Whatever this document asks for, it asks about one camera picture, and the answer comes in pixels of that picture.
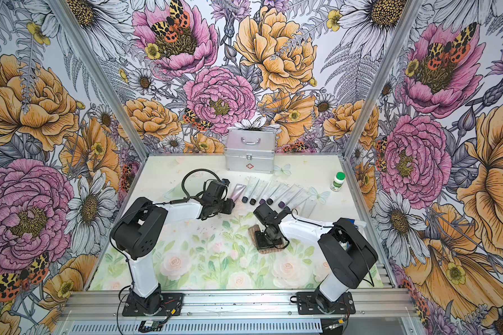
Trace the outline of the white tube dark blue cap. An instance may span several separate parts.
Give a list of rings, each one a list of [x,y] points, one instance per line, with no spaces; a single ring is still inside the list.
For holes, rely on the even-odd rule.
[[[289,202],[286,203],[285,207],[290,210],[296,209],[298,206],[302,205],[307,199],[311,197],[311,194],[302,190],[298,194],[296,194]]]

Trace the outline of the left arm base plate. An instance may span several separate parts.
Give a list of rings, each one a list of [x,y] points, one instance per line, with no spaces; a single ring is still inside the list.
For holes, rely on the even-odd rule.
[[[124,317],[179,316],[183,299],[183,293],[152,293],[146,298],[131,293],[127,297],[122,315]]]

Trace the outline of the white tube black cap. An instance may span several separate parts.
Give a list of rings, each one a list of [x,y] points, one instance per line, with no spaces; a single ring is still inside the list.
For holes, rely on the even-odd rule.
[[[283,196],[291,187],[288,184],[281,183],[276,190],[269,196],[266,203],[269,205],[274,204],[281,196]]]

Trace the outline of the white tube teal cap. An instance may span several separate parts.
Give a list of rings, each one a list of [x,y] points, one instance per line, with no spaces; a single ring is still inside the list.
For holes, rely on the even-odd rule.
[[[257,177],[250,177],[249,181],[247,183],[247,187],[245,189],[245,192],[242,196],[242,203],[248,203],[255,188],[257,187],[257,184],[259,182],[259,179]]]

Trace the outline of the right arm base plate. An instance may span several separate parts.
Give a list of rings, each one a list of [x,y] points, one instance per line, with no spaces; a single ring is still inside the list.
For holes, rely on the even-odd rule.
[[[353,315],[356,313],[350,292],[343,293],[337,300],[330,301],[318,290],[297,292],[290,298],[297,306],[299,315]]]

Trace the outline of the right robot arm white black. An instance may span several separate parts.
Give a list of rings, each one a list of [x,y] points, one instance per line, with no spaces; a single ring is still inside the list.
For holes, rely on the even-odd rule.
[[[356,289],[370,276],[378,261],[372,245],[360,233],[359,221],[340,218],[335,222],[305,219],[288,207],[276,212],[263,203],[254,216],[264,229],[250,230],[258,251],[281,251],[291,241],[306,242],[319,247],[331,273],[326,275],[314,292],[298,292],[291,302],[300,315],[351,315],[356,312],[349,291]]]

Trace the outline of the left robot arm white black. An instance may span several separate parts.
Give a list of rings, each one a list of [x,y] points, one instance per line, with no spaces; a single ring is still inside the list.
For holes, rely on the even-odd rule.
[[[152,256],[166,223],[206,220],[218,214],[230,214],[235,207],[227,197],[230,181],[210,180],[205,190],[194,197],[156,204],[145,197],[137,198],[110,232],[118,251],[127,260],[131,272],[131,289],[122,315],[125,317],[162,315],[169,307],[177,308],[182,297],[168,298],[164,304],[156,278]]]

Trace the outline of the white tube red cap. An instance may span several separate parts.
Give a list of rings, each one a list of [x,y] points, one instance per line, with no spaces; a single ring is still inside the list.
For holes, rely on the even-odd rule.
[[[311,214],[313,213],[316,206],[317,206],[317,201],[315,201],[313,199],[307,199],[302,206],[302,209],[300,211],[300,216],[302,216],[304,218],[310,218]]]

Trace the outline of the brown striped towel cloth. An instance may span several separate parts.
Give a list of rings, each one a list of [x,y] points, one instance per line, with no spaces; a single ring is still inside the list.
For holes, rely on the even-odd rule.
[[[270,240],[267,235],[260,230],[258,225],[252,226],[248,229],[254,247],[260,254],[281,252],[286,248],[283,239]]]

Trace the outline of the white tube purple cap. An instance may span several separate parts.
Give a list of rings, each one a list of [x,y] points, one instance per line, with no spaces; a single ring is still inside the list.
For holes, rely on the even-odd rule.
[[[277,204],[278,207],[280,209],[285,208],[302,190],[303,187],[297,184],[292,185],[283,195],[280,196]]]
[[[259,203],[264,204],[274,192],[279,188],[280,182],[277,180],[272,180],[268,183],[268,185],[264,188],[261,196],[259,198]]]

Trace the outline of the purple metallic tube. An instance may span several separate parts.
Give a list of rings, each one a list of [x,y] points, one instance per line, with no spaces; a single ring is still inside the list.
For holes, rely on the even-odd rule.
[[[237,202],[239,197],[244,193],[244,191],[246,190],[247,186],[244,185],[244,184],[237,184],[235,185],[232,193],[231,193],[231,196],[230,196],[230,199],[232,199],[234,202]]]

